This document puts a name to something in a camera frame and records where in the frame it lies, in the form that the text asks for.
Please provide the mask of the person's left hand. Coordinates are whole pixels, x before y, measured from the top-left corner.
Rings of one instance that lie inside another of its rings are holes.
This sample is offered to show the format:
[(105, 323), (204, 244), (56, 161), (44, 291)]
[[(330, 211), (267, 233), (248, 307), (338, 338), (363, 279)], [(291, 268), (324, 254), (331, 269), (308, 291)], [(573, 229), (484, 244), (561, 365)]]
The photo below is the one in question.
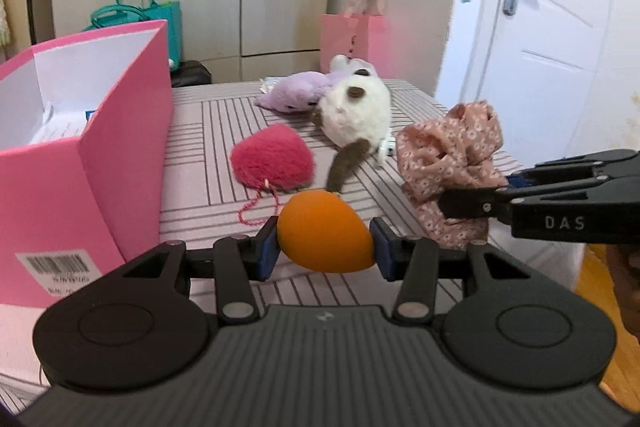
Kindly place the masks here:
[(640, 339), (639, 251), (631, 246), (606, 246), (608, 271), (625, 329)]

